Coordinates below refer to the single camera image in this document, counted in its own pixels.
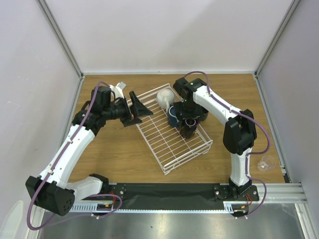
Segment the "white wall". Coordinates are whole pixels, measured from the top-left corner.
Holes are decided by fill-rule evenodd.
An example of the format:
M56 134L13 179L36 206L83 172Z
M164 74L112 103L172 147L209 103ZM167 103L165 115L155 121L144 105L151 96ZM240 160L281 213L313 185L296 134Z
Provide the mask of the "white wall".
M319 227L319 1L301 1L260 75L293 182Z
M47 0L85 73L254 71L291 0Z
M59 148L79 79L35 0L3 1L0 21L0 238L12 238L3 226L21 200L19 239L30 203L25 181Z

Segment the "transparent cup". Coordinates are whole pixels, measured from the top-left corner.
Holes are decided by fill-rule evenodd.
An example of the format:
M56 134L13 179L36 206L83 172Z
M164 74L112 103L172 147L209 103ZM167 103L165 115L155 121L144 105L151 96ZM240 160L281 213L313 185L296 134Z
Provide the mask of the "transparent cup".
M276 161L272 156L266 155L261 158L257 167L260 171L268 171L276 167Z

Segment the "white cup handle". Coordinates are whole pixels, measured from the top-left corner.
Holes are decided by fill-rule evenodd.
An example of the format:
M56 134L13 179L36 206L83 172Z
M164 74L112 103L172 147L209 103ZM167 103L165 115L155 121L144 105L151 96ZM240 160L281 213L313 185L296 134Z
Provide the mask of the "white cup handle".
M165 100L165 102L166 102L166 112L168 112L169 107L170 107L168 98L165 98L164 100Z

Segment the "wire rack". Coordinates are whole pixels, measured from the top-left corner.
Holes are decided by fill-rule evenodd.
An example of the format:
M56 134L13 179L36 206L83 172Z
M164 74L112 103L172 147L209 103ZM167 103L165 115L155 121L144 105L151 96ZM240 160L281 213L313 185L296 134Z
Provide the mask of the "wire rack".
M141 118L143 122L137 124L137 128L166 175L193 158L207 153L213 140L200 125L197 126L195 135L189 139L183 138L177 128L171 127L167 123L166 110L160 108L156 100L158 91L162 89L172 90L175 102L180 101L179 96L169 84L139 95L139 100L154 114Z

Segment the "metal floor plate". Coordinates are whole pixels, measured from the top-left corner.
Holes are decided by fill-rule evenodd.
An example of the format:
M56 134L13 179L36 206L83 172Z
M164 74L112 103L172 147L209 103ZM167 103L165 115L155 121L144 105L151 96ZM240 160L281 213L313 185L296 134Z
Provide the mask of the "metal floor plate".
M53 222L78 215L69 213ZM44 220L50 216L45 213ZM39 239L303 239L294 204L265 204L249 217L235 220L231 214L115 213L96 220L80 217L45 227Z

